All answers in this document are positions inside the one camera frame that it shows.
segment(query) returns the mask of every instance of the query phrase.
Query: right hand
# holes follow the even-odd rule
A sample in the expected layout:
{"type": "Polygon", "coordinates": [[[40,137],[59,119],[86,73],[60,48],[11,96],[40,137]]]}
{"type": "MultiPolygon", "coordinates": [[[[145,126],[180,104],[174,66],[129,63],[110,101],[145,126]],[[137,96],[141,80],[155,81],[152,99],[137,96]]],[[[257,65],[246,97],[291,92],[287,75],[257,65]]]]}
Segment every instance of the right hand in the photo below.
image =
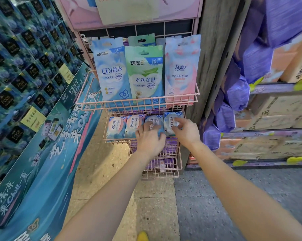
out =
{"type": "Polygon", "coordinates": [[[178,138],[178,141],[191,150],[195,143],[200,141],[200,134],[196,123],[190,119],[175,117],[175,121],[179,122],[178,127],[172,126],[172,130],[178,138]]]}

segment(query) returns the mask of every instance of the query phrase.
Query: tile floor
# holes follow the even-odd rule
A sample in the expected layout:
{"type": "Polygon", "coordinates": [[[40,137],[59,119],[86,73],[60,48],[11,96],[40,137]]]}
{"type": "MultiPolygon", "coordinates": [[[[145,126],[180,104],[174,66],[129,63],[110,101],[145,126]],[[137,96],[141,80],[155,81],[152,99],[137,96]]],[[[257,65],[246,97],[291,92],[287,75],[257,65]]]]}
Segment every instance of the tile floor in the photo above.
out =
{"type": "MultiPolygon", "coordinates": [[[[105,122],[103,113],[78,166],[65,223],[127,161],[126,145],[102,141],[105,122]]],[[[302,223],[302,169],[237,172],[302,223]]],[[[139,181],[113,240],[135,241],[142,230],[148,232],[151,241],[244,240],[202,171],[185,171],[174,180],[139,181]]]]}

